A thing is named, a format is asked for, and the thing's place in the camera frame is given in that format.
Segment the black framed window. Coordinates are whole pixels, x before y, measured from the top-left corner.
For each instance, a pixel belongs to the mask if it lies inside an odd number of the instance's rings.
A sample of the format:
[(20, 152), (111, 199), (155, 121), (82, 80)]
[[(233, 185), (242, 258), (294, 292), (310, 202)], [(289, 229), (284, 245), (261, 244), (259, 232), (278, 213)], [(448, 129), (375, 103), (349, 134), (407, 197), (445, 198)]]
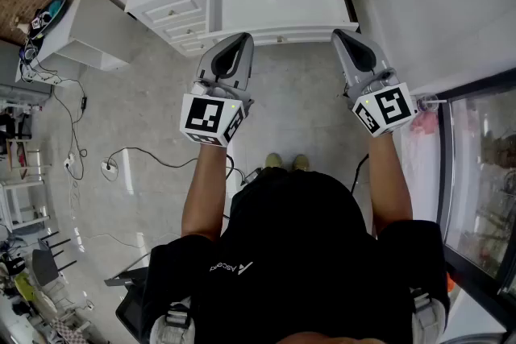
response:
[(516, 300), (516, 68), (438, 97), (438, 222), (449, 261)]

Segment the glass cup with straw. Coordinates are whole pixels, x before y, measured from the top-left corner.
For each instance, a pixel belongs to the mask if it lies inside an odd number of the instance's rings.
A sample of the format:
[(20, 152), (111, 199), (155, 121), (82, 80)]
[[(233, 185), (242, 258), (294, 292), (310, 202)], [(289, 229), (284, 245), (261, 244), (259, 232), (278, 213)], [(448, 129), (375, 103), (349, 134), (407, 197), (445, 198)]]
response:
[(429, 113), (436, 112), (441, 104), (446, 103), (446, 99), (438, 98), (436, 95), (422, 95), (416, 99), (419, 112)]

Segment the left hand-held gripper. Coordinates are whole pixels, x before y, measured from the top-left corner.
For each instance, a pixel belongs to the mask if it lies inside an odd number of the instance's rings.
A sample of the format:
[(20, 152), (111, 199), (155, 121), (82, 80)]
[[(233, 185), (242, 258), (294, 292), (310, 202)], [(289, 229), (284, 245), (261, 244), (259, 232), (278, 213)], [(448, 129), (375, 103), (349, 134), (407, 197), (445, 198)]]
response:
[(252, 36), (241, 32), (222, 39), (202, 56), (197, 74), (201, 79), (182, 101), (180, 132), (188, 139), (229, 145), (254, 103), (250, 93), (241, 90), (248, 87), (253, 53)]

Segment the teal and black bag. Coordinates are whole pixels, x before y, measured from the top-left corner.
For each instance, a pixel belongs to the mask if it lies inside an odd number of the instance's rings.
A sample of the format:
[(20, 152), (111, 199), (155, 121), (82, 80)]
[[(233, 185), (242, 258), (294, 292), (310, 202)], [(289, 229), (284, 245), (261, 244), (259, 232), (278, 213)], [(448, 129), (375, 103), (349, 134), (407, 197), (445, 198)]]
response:
[(68, 0), (50, 0), (43, 9), (37, 10), (30, 23), (28, 37), (31, 40), (44, 37), (61, 20), (67, 2)]

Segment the person's left forearm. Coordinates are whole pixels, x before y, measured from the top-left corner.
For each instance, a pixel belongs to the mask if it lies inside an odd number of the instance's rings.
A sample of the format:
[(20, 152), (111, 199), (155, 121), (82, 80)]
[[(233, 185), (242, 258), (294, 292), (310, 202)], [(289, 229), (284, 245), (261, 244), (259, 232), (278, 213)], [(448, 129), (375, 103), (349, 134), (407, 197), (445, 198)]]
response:
[(223, 228), (227, 149), (200, 146), (181, 219), (181, 236), (201, 235), (215, 242)]

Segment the closed white cabinet drawer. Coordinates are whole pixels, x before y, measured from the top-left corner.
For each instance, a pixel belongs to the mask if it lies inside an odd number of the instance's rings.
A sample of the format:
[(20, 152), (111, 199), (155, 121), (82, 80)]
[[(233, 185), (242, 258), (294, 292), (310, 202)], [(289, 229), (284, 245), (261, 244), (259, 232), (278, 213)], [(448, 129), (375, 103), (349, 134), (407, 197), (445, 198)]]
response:
[(169, 42), (177, 42), (189, 36), (196, 37), (203, 34), (206, 29), (204, 22), (188, 23), (178, 27), (169, 27), (163, 30), (163, 35)]
[(142, 17), (148, 24), (157, 27), (162, 24), (176, 22), (202, 14), (205, 10), (205, 0), (174, 0), (142, 12)]
[(184, 56), (202, 55), (209, 48), (210, 43), (204, 39), (186, 39), (173, 45)]

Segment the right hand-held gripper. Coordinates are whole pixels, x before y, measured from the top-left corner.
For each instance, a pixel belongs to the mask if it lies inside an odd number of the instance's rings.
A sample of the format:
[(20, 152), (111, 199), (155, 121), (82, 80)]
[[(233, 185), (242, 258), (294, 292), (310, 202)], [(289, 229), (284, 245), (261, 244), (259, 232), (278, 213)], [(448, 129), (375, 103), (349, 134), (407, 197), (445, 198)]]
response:
[[(367, 36), (335, 29), (331, 36), (347, 81), (351, 111), (372, 137), (393, 132), (417, 114), (405, 82), (394, 68), (382, 69), (385, 54)], [(381, 69), (376, 74), (369, 74)]]

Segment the pink cloth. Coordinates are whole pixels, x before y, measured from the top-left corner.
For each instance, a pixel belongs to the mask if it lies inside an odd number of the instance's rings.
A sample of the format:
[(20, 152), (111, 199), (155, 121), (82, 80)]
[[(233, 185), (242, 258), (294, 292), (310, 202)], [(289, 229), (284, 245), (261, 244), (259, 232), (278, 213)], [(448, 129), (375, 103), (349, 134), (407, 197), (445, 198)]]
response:
[(410, 131), (415, 134), (433, 135), (439, 128), (436, 112), (421, 112), (410, 124)]

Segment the black flat device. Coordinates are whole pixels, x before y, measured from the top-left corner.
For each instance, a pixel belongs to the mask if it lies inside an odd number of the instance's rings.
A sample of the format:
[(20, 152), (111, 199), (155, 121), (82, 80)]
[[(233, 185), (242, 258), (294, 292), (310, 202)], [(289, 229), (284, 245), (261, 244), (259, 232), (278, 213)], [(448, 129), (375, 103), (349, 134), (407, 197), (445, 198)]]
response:
[(141, 324), (142, 299), (148, 268), (142, 267), (120, 272), (104, 280), (107, 287), (124, 287), (127, 290), (115, 315), (131, 336), (138, 342)]

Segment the white frame table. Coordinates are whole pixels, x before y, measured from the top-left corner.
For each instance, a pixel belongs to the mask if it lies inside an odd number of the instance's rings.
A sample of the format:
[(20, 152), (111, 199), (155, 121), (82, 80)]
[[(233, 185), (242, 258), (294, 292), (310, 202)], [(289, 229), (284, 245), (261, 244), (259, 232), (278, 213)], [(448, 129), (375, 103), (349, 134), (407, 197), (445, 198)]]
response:
[(49, 219), (48, 211), (43, 201), (37, 197), (43, 195), (44, 172), (50, 168), (42, 161), (41, 150), (31, 148), (26, 151), (23, 164), (14, 158), (16, 142), (12, 142), (8, 163), (14, 178), (0, 179), (0, 226), (10, 233), (32, 226), (38, 226)]

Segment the person's black shirt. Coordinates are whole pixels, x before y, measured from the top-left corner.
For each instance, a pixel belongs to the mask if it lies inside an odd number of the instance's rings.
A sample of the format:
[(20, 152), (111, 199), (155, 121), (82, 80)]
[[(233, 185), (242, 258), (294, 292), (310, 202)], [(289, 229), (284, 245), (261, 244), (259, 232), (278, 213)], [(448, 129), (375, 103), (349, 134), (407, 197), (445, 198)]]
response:
[(318, 172), (272, 172), (232, 201), (215, 242), (188, 235), (154, 248), (141, 344), (189, 300), (194, 344), (277, 344), (293, 334), (414, 344), (422, 322), (446, 325), (442, 235), (409, 220), (372, 236), (355, 199)]

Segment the person's right forearm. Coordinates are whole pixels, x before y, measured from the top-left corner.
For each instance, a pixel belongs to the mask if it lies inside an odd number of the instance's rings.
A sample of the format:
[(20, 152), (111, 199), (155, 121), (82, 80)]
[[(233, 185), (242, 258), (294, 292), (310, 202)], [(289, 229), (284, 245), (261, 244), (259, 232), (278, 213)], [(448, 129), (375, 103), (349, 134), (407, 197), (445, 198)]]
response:
[(394, 222), (413, 219), (410, 192), (391, 134), (368, 141), (372, 220), (377, 234)]

